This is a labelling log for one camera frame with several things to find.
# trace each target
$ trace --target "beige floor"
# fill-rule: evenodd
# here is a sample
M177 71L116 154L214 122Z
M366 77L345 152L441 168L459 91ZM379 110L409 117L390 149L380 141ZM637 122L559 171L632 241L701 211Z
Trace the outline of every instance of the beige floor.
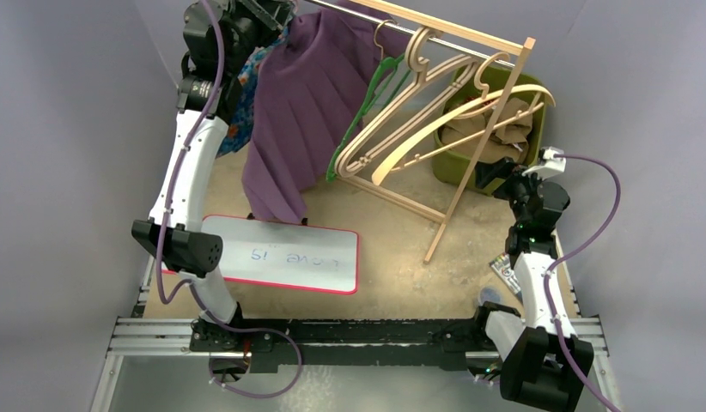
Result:
M246 216L249 206L240 176L246 151L214 163L206 214ZM384 186L434 209L446 210L456 190L439 182L430 164L391 175ZM251 318L467 318L480 290L497 288L502 303L520 302L492 272L488 262L502 252L514 218L507 203L466 192L431 263L423 256L438 225L344 182L326 183L304 193L309 224L357 231L361 236L358 291L352 295L228 282L228 288ZM569 315L575 308L563 271L560 284ZM195 318L198 309L187 290L164 306L155 287L146 318Z

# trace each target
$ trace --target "metal rod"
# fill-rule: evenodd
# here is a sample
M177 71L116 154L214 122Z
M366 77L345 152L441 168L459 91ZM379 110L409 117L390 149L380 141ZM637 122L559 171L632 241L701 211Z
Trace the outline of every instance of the metal rod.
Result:
M346 9L345 7L341 7L341 6L338 6L338 5L336 5L336 4L330 4L330 3L324 2L324 1L322 1L322 0L305 0L305 1L308 2L308 3L312 3L312 4L317 4L317 5L319 5L320 7L325 7L325 8L327 8L327 9L336 10L336 11L339 11L339 12L341 12L341 13L345 13L345 14L348 14L348 15L353 15L353 16L355 16L355 17L358 17L358 18L361 19L361 20L370 21L371 23L375 23L375 24L381 24L381 23L383 23L383 20L381 20L381 19L377 19L377 18L375 18L375 17L371 17L370 15L366 15L365 13L361 13L361 12L358 12L358 11L355 11L355 10ZM413 34L415 33L414 30L411 30L411 29L406 28L406 27L401 27L401 26L399 26L398 24L393 24L393 23L391 23L390 21L386 21L385 23L383 23L383 25L384 25L385 27L389 27L389 28L391 28L391 29L393 29L393 30L396 30L397 32L406 33L406 34L409 34L409 35L413 35ZM449 43L448 41L444 41L444 40L442 40L442 39L428 38L427 40L430 41L430 42L432 42L432 43L434 43L434 44L443 45L443 46L446 47L446 48L452 49L452 50L454 50L454 51L456 51L456 52L460 52L460 53L463 53L463 54L467 54L467 55L469 55L469 56L474 56L474 57L476 57L476 58L481 58L481 59L483 59L483 60L486 60L486 59L490 58L490 56L487 55L487 54L480 53L479 51L470 50L470 49L467 49L466 47L462 47L461 45L455 45L454 43ZM514 64L512 64L512 63L510 63L510 62L506 62L506 61L504 61L504 60L495 60L493 63L499 64L499 65L504 66L504 67L508 67L508 68L510 68L510 69L514 67Z

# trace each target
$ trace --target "whiteboard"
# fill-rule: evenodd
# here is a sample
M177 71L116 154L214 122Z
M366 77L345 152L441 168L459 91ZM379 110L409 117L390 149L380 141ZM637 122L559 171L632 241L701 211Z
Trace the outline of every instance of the whiteboard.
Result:
M210 215L202 231L220 236L227 281L331 294L358 289L358 233Z

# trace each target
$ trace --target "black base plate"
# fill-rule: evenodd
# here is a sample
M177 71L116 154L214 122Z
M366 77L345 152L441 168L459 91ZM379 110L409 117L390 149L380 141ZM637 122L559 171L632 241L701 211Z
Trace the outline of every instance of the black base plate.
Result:
M300 347L306 365L430 366L463 371L472 367L467 352L496 351L484 334L484 322L493 309L514 310L487 302L473 318L400 320L244 319L238 310L231 324L287 334ZM254 358L251 373L275 373L279 365L297 363L295 351L278 334L232 333L202 319L192 328L192 352L249 350Z

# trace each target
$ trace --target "plastic bin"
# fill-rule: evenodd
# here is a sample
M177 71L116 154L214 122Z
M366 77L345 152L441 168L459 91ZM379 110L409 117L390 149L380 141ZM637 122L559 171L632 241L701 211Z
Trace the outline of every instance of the plastic bin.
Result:
M461 70L454 75L454 78L459 76L460 72ZM510 70L499 69L496 67L488 67L484 70L482 74L482 82L489 83L490 90L499 90L505 87L505 82L508 80L509 75ZM517 79L515 84L542 85L540 80L536 79L535 77L528 76L526 74L520 74L520 77ZM447 102L444 104L444 111L447 112L451 107L457 106L459 103L469 97L479 95L479 90L474 87L473 82L470 80L454 96L447 100ZM518 99L526 101L527 103L530 103L535 98L535 93L520 93L517 94L516 97ZM545 108L546 106L543 106L540 110L533 113L533 129L530 131L530 134L527 135L528 150L524 162L524 164L528 166L531 166L538 160L538 152L540 151L540 141L543 137L543 126L545 124ZM437 148L443 146L439 138L439 130L434 132L434 141ZM442 182L450 183L452 185L460 184L462 178L465 175L465 171L467 169L468 164L468 157L457 153L452 149L438 154L431 159L431 168L436 178ZM492 192L494 192L495 189L497 189L497 187L502 184L502 182L504 181L503 179L495 179L481 190L477 188L478 176L485 176L486 174L488 174L488 171L491 168L492 165L479 162L475 166L474 172L472 173L472 176L467 182L467 189L483 193L487 196L492 196Z

